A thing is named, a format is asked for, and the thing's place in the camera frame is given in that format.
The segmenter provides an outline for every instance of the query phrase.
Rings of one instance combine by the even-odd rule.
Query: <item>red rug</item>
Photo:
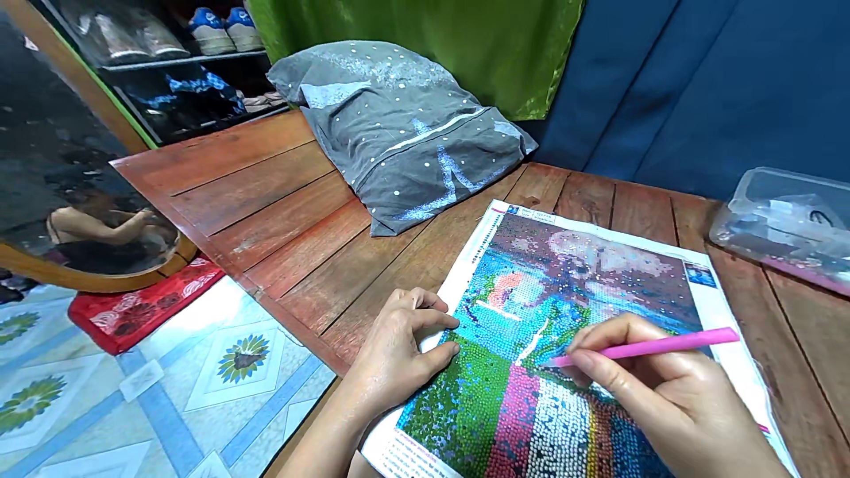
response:
[[[80,292],[71,302],[68,316],[101,349],[118,355],[191,304],[223,276],[224,271],[202,254],[177,274],[138,291]]]

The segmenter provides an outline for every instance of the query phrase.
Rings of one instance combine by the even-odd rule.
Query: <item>clear plastic box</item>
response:
[[[850,297],[850,184],[774,168],[744,173],[713,242]]]

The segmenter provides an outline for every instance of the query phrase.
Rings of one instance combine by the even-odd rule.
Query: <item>shoe rack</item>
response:
[[[197,17],[196,9],[208,8],[220,19],[227,19],[231,9],[243,7],[241,0],[102,0],[100,3],[99,0],[28,1],[97,75],[101,87],[111,93],[113,101],[119,104],[120,110],[123,109],[125,117],[129,117],[128,120],[131,117],[144,130],[149,146],[169,145],[288,109],[279,98],[269,100],[264,97],[264,94],[272,94],[275,90],[265,78],[265,72],[271,64],[261,43],[253,45],[248,51],[236,51],[233,47],[230,49],[232,51],[219,53],[220,48],[216,54],[209,54],[208,51],[205,54],[201,41],[193,37],[189,30],[190,20],[194,21],[193,17]],[[103,32],[110,26],[94,20],[74,22],[84,16],[91,17],[75,12],[107,2],[110,14],[116,18],[127,18],[131,14],[135,18],[139,14],[134,12],[139,11],[156,18],[156,29],[159,30],[154,30],[154,36],[164,27],[167,34],[160,36],[171,38],[165,42],[165,47],[160,48],[165,53],[153,54],[153,48],[148,48],[147,52],[125,48],[132,51],[127,54],[119,52],[110,57],[108,53],[113,50],[104,48],[105,42],[102,41],[105,36]],[[101,28],[99,43],[94,42],[93,35],[89,33],[96,27]],[[113,43],[116,41],[115,36],[110,38]],[[172,94],[168,91],[171,78],[196,78],[206,71],[238,90],[238,97],[246,111],[230,111],[226,102],[212,98],[211,94],[199,94],[198,98],[185,100],[184,97],[188,98],[190,94]],[[172,100],[167,111],[155,107],[157,103],[150,101],[171,96],[180,98]]]

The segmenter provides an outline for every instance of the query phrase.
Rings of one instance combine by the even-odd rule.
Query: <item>wooden table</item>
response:
[[[340,375],[397,287],[436,291],[492,199],[707,252],[803,476],[850,476],[850,307],[705,240],[718,202],[537,163],[397,237],[291,112],[113,165]]]

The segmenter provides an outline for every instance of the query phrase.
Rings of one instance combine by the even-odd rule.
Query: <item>gray pillow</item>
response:
[[[349,41],[281,59],[267,75],[395,236],[510,172],[537,143],[442,66],[399,45]]]

